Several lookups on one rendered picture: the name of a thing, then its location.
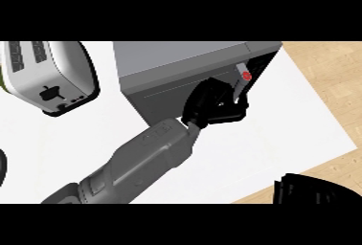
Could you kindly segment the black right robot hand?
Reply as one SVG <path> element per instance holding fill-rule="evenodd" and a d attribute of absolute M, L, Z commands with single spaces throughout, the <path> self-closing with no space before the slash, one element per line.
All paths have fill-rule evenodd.
<path fill-rule="evenodd" d="M 287 173 L 275 182 L 274 203 L 287 205 L 362 205 L 362 195 L 311 176 Z"/>

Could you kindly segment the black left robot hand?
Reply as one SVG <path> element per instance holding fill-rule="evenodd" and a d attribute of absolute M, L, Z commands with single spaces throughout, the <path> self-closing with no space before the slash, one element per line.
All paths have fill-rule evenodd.
<path fill-rule="evenodd" d="M 186 99 L 180 121 L 201 129 L 210 124 L 238 122 L 247 116 L 247 92 L 238 97 L 232 85 L 216 78 L 200 82 Z"/>

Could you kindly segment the grey microwave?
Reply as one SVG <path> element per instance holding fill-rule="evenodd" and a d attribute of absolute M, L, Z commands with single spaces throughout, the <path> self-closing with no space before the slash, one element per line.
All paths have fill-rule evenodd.
<path fill-rule="evenodd" d="M 120 90 L 149 125 L 182 115 L 207 78 L 250 89 L 278 51 L 278 41 L 117 41 Z"/>

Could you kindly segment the white and black toaster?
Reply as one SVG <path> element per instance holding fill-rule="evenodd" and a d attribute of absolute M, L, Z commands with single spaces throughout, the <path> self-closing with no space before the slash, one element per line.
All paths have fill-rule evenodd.
<path fill-rule="evenodd" d="M 95 100 L 101 88 L 80 41 L 0 41 L 0 86 L 58 117 Z"/>

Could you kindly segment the black round object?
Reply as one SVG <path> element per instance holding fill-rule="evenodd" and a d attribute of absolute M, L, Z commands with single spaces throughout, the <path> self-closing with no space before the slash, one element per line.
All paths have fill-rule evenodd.
<path fill-rule="evenodd" d="M 8 172 L 8 157 L 5 151 L 0 149 L 0 187 L 5 182 L 6 172 Z"/>

